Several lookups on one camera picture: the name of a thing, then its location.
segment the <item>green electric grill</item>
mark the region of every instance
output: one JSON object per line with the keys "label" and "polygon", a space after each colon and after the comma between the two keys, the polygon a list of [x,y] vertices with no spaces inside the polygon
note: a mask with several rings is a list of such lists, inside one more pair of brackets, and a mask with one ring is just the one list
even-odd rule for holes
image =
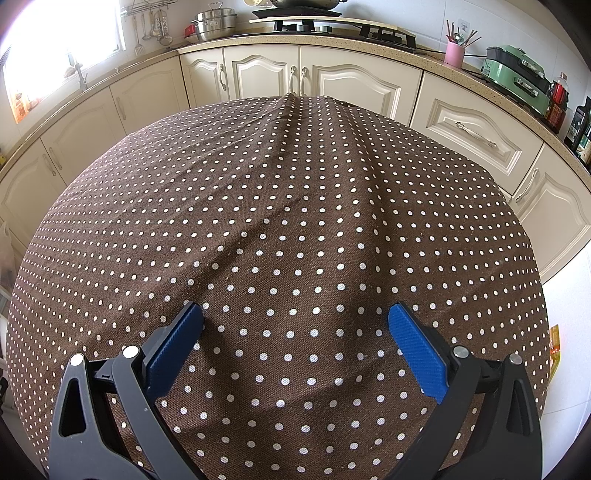
{"label": "green electric grill", "polygon": [[550,82],[544,69],[520,48],[510,45],[487,48],[482,73],[501,92],[526,103],[540,116],[546,114]]}

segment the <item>brown tablecloth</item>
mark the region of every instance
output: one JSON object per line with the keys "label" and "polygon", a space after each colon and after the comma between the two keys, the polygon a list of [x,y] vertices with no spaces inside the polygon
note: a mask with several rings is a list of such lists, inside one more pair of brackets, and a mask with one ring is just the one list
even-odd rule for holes
{"label": "brown tablecloth", "polygon": [[173,115],[127,136],[60,196],[22,263],[8,339],[43,463],[68,359],[141,344],[187,300],[203,305],[206,328],[157,404],[210,480],[383,478],[436,405],[389,334],[396,301],[477,356],[518,352],[544,405],[540,278],[495,182],[338,100]]}

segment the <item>white cabinet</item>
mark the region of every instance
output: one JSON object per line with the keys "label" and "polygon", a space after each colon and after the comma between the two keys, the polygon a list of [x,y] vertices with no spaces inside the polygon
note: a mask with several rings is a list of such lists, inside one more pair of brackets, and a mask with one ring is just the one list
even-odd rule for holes
{"label": "white cabinet", "polygon": [[185,53],[181,67],[191,108],[230,99],[221,48]]}
{"label": "white cabinet", "polygon": [[0,217],[21,243],[28,245],[65,188],[57,167],[37,140],[0,182]]}
{"label": "white cabinet", "polygon": [[328,95],[408,125],[422,71],[338,48],[301,47],[302,95]]}
{"label": "white cabinet", "polygon": [[127,134],[189,108],[178,57],[132,73],[109,88]]}
{"label": "white cabinet", "polygon": [[514,194],[542,140],[484,98],[426,73],[410,125],[486,168]]}
{"label": "white cabinet", "polygon": [[509,205],[530,237],[542,282],[591,239],[591,194],[547,145]]}
{"label": "white cabinet", "polygon": [[299,94],[298,45],[224,48],[230,99]]}
{"label": "white cabinet", "polygon": [[60,118],[41,140],[59,174],[70,184],[124,136],[115,102],[106,88]]}

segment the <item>sink faucet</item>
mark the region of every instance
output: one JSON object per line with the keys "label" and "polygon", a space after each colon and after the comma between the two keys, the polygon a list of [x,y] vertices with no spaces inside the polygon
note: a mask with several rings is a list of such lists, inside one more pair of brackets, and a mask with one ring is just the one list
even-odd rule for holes
{"label": "sink faucet", "polygon": [[78,74],[78,78],[80,79],[80,90],[83,92],[87,91],[88,84],[86,83],[86,78],[88,77],[88,73],[86,75],[82,75],[82,64],[74,60],[74,55],[72,55],[72,53],[68,54],[68,60],[70,61],[70,66],[67,68],[64,77],[71,77],[74,75],[74,72],[76,72]]}
{"label": "sink faucet", "polygon": [[78,77],[80,79],[80,90],[85,92],[88,90],[88,84],[86,83],[86,78],[88,77],[88,73],[86,75],[82,76],[82,70],[80,69],[80,67],[82,67],[82,65],[80,65],[78,62],[76,62],[76,64],[74,65],[74,68],[76,69],[76,73],[78,74]]}

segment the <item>chopsticks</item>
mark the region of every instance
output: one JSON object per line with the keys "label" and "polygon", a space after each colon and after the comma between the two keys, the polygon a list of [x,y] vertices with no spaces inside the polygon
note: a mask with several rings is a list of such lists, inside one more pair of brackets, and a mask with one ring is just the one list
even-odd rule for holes
{"label": "chopsticks", "polygon": [[467,38],[464,40],[464,42],[462,42],[462,47],[467,47],[467,46],[470,44],[470,39],[471,39],[471,38],[472,38],[474,35],[476,35],[477,33],[478,33],[478,30],[472,30],[472,31],[470,32],[470,35],[468,35],[468,37],[467,37]]}
{"label": "chopsticks", "polygon": [[481,38],[482,38],[482,37],[478,37],[476,40],[472,40],[472,41],[471,41],[471,42],[470,42],[468,45],[463,45],[463,44],[462,44],[462,46],[463,46],[464,48],[468,48],[470,45],[472,45],[474,42],[477,42],[477,41],[478,41],[478,40],[480,40]]}
{"label": "chopsticks", "polygon": [[446,24],[447,24],[447,35],[446,35],[447,39],[450,42],[457,43],[464,48],[468,48],[470,45],[472,45],[473,43],[477,42],[478,40],[480,40],[482,38],[482,37],[478,37],[477,39],[472,40],[472,38],[478,33],[478,30],[472,30],[470,32],[470,35],[468,35],[466,37],[466,39],[464,40],[462,38],[459,28],[457,29],[457,32],[456,32],[453,22],[452,22],[452,25],[450,26],[449,20],[446,20]]}

